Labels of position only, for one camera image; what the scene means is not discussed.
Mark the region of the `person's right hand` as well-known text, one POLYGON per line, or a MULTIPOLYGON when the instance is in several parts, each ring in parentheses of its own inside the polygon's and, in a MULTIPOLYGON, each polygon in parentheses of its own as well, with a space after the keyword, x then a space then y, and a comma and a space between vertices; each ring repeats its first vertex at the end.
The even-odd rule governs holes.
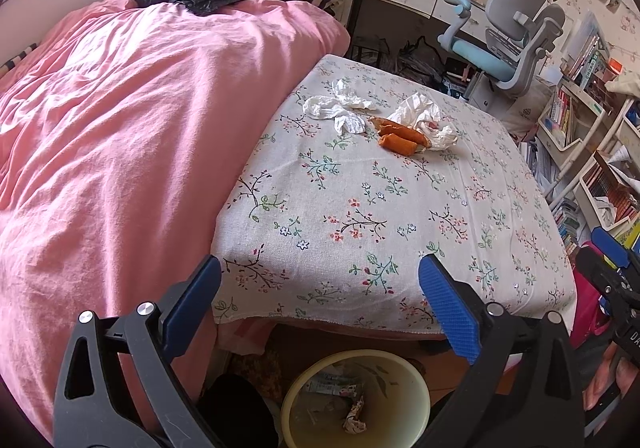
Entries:
POLYGON ((611 343, 605 350, 596 374, 582 393, 582 403, 585 410, 590 410, 597 405, 599 399, 613 382, 620 389, 620 394, 625 397, 638 376, 639 369, 626 358, 622 357, 615 362, 619 350, 616 343, 611 343))

